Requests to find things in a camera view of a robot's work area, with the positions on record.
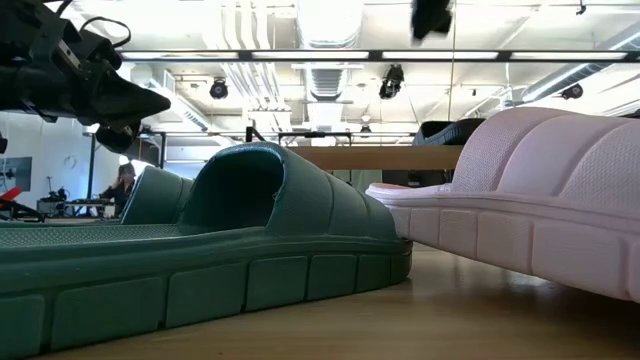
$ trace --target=wooden table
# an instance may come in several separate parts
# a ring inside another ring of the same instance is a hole
[[[428,248],[395,287],[46,359],[636,359],[640,304]]]

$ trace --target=white wall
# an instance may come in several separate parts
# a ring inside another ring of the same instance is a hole
[[[49,124],[34,115],[0,112],[0,132],[9,139],[7,152],[0,158],[33,157],[31,191],[22,193],[17,201],[35,208],[36,201],[48,195],[47,176],[52,177],[53,190],[64,186],[71,199],[87,196],[91,139],[82,136],[83,126],[75,119],[60,118]],[[103,147],[96,151],[94,194],[115,180],[118,164],[118,154]]]

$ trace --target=cable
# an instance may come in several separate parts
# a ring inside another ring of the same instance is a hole
[[[60,16],[62,13],[71,5],[73,0],[64,0],[60,6],[58,6],[58,10],[56,10],[56,15]]]
[[[4,133],[6,134],[7,139],[9,139],[9,120],[4,120]],[[9,187],[7,186],[7,155],[2,155],[2,185],[4,186],[4,191],[9,191]]]
[[[85,23],[82,24],[82,26],[80,27],[79,31],[84,30],[84,28],[86,28],[89,24],[91,24],[94,21],[106,21],[106,22],[110,22],[110,23],[114,23],[114,24],[120,25],[123,28],[127,29],[127,32],[128,32],[127,37],[124,38],[124,40],[118,41],[117,43],[113,44],[114,48],[119,48],[121,46],[124,46],[127,43],[129,43],[129,41],[131,41],[131,29],[129,29],[129,27],[125,23],[123,23],[121,21],[118,21],[118,20],[109,19],[109,18],[106,18],[104,16],[96,16],[96,17],[93,17],[93,18],[85,21]]]
[[[458,0],[454,0],[453,7],[455,11],[453,12],[453,49],[451,57],[451,79],[449,82],[449,110],[447,111],[447,121],[451,121],[451,101],[453,100],[453,71],[456,66],[456,29],[458,27]]]

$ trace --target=green slide sandal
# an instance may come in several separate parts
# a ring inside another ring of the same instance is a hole
[[[120,220],[79,224],[2,221],[0,229],[42,226],[175,224],[192,185],[193,180],[191,179],[185,179],[171,172],[149,166],[138,177]]]
[[[239,145],[175,224],[0,229],[0,358],[379,289],[406,278],[411,247],[373,198]]]

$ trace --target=black camera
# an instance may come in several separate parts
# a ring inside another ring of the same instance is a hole
[[[224,99],[229,95],[229,90],[227,89],[226,81],[222,78],[213,80],[213,85],[211,85],[211,90],[209,90],[209,95],[216,100]]]
[[[393,64],[387,71],[382,86],[380,86],[380,99],[393,99],[400,92],[400,84],[404,81],[404,71],[400,64]]]
[[[430,32],[448,34],[453,22],[449,0],[414,0],[411,15],[413,38],[424,39]]]
[[[584,94],[584,89],[582,88],[582,86],[580,86],[580,84],[575,84],[573,86],[570,86],[564,89],[564,91],[560,93],[560,96],[562,96],[562,98],[565,100],[569,100],[569,99],[580,99],[583,94]]]

